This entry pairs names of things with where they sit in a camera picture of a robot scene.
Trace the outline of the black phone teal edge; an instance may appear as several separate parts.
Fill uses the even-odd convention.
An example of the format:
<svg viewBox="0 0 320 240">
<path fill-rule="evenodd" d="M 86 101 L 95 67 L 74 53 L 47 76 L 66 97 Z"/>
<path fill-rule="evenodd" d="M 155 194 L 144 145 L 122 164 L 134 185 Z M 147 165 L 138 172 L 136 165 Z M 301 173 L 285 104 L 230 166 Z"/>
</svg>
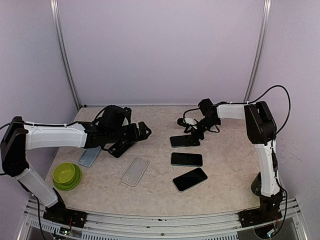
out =
<svg viewBox="0 0 320 240">
<path fill-rule="evenodd" d="M 186 136 L 187 135 L 171 136 L 169 138 L 171 146 L 173 148 L 187 147 L 187 146 L 184 146 L 184 143 L 186 141 Z"/>
</svg>

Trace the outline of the clear phone case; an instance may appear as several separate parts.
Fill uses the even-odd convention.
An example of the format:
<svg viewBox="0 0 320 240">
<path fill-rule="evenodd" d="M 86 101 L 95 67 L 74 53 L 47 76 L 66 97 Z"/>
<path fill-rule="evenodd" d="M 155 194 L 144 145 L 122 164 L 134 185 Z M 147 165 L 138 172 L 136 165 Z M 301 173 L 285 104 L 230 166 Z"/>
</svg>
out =
<svg viewBox="0 0 320 240">
<path fill-rule="evenodd" d="M 149 160 L 135 156 L 122 174 L 120 181 L 130 187 L 136 187 L 149 164 Z"/>
</svg>

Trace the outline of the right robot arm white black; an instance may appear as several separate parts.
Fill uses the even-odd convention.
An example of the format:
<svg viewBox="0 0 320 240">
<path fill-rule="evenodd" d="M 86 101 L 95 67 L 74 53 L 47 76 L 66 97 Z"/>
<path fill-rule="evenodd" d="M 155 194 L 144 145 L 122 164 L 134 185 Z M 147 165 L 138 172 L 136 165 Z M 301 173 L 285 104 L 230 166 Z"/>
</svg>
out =
<svg viewBox="0 0 320 240">
<path fill-rule="evenodd" d="M 188 117 L 177 120 L 179 126 L 185 127 L 184 132 L 190 133 L 187 146 L 195 146 L 204 139 L 204 133 L 212 127 L 221 125 L 221 120 L 244 120 L 246 134 L 254 145 L 260 167 L 261 189 L 264 197 L 271 198 L 280 192 L 278 185 L 278 162 L 276 160 L 277 126 L 273 115 L 265 101 L 255 103 L 219 102 L 213 104 L 210 99 L 203 99 L 197 110 L 203 119 L 197 121 Z"/>
</svg>

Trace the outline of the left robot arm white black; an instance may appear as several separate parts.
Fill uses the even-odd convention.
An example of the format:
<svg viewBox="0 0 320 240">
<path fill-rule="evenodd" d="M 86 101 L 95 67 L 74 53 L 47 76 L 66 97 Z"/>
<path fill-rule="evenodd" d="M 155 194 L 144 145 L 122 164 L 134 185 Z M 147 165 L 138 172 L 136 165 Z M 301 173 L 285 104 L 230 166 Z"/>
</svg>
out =
<svg viewBox="0 0 320 240">
<path fill-rule="evenodd" d="M 147 140 L 151 129 L 143 122 L 131 121 L 129 107 L 108 105 L 93 121 L 64 124 L 35 123 L 15 116 L 6 123 L 0 142 L 0 157 L 4 175 L 15 178 L 27 191 L 37 197 L 57 221 L 70 218 L 60 195 L 27 162 L 26 152 L 42 148 L 100 147 L 118 158 L 137 142 Z"/>
</svg>

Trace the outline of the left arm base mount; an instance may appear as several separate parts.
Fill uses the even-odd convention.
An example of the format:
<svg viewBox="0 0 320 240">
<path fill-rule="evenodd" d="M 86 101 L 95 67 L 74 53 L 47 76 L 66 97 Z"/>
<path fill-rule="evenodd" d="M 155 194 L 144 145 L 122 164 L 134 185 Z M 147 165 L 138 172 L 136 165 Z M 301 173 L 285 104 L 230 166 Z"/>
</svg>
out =
<svg viewBox="0 0 320 240">
<path fill-rule="evenodd" d="M 54 223 L 83 229 L 87 215 L 84 211 L 67 208 L 65 203 L 59 200 L 53 206 L 45 208 L 43 218 Z"/>
</svg>

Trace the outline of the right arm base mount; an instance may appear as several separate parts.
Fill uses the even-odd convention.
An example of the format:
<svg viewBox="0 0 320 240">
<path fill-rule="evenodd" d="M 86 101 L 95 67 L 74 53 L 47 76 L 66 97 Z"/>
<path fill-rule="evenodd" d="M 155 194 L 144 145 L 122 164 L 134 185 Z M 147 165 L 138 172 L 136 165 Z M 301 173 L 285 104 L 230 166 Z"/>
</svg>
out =
<svg viewBox="0 0 320 240">
<path fill-rule="evenodd" d="M 238 213 L 242 228 L 260 225 L 281 219 L 283 217 L 280 204 L 283 200 L 283 194 L 278 192 L 271 197 L 261 195 L 259 197 L 259 207 L 245 209 Z"/>
</svg>

